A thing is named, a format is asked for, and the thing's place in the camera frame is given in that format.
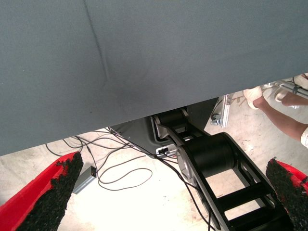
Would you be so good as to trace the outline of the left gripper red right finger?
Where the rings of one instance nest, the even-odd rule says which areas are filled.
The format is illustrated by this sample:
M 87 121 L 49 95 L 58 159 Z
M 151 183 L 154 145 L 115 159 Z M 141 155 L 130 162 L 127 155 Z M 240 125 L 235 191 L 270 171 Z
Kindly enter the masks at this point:
M 308 176 L 297 168 L 271 159 L 266 176 L 287 211 L 295 231 L 308 229 Z

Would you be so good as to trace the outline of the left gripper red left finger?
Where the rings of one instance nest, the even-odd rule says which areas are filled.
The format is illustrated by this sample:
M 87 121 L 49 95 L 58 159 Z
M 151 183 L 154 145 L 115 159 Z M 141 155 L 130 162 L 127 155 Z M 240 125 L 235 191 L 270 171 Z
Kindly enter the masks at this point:
M 63 155 L 0 207 L 2 231 L 55 231 L 83 167 L 80 152 Z

